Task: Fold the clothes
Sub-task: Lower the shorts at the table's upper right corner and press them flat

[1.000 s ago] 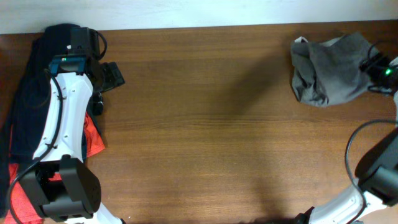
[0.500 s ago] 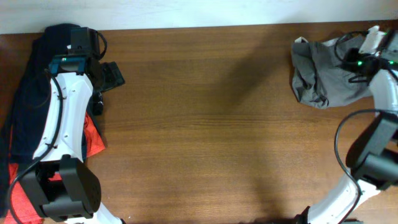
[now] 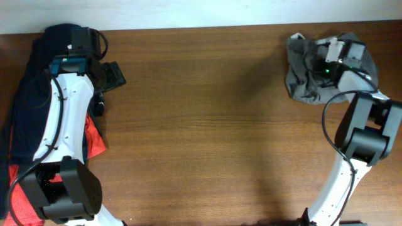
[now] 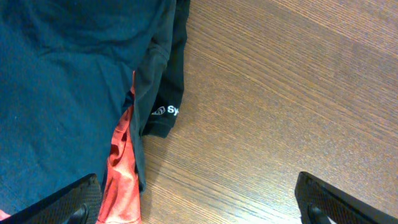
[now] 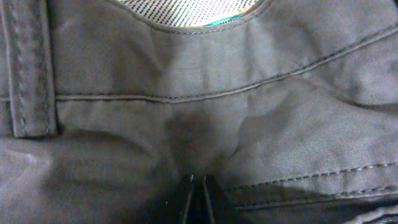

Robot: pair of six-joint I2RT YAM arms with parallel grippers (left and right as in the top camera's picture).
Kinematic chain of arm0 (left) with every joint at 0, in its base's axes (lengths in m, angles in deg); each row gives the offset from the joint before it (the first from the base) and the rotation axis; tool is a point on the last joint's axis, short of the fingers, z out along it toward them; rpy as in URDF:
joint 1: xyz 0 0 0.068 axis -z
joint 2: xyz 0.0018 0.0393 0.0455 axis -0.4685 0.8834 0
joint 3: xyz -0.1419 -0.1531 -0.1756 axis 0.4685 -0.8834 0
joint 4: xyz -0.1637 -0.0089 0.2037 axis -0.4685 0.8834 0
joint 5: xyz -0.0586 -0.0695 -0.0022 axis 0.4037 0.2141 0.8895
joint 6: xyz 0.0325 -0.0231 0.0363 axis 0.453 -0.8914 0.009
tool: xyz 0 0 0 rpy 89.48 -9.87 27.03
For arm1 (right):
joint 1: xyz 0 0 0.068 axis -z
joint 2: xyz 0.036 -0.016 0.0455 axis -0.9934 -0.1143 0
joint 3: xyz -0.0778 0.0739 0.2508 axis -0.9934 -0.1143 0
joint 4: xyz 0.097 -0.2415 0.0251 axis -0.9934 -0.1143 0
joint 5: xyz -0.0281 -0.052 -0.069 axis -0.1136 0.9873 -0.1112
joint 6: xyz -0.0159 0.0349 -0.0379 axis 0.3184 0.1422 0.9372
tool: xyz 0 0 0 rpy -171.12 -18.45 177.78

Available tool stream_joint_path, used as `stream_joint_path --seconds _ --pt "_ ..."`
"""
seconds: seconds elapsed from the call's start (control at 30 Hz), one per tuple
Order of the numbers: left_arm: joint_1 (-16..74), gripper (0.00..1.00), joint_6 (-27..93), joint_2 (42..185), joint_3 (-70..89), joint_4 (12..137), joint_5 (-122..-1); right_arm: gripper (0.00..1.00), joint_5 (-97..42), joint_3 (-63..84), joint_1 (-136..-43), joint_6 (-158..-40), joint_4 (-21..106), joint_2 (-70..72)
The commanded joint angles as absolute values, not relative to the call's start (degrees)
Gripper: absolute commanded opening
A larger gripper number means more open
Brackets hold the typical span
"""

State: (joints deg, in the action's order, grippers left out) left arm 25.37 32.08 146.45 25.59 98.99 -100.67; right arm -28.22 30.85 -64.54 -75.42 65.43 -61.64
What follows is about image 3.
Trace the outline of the grey shorts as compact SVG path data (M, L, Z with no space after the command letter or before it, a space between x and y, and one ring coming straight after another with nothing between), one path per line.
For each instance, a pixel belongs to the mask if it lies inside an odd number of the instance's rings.
M313 84L313 63L325 60L329 40L345 42L340 54L343 73L337 87L318 88ZM290 97L305 104L350 102L356 92L378 94L378 70L367 46L354 33L342 33L318 40L295 33L287 39L289 70L285 85Z

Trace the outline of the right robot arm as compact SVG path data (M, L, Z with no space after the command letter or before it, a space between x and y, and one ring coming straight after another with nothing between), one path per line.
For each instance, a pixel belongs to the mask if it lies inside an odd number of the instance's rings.
M329 177L296 225L339 225L360 180L389 156L401 124L401 103L382 94L362 68L364 43L331 37L313 44L314 48L321 46L327 53L320 73L340 91L329 101L344 96L349 107L335 138L327 140L336 152Z

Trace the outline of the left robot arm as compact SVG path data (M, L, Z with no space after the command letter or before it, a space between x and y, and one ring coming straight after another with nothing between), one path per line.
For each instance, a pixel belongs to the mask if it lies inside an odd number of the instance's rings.
M14 182L42 220L65 225L124 225L102 203L99 179L86 167L82 141L95 94L126 84L117 62L102 62L106 37L89 27L71 30L71 44L50 63L50 109L33 163Z

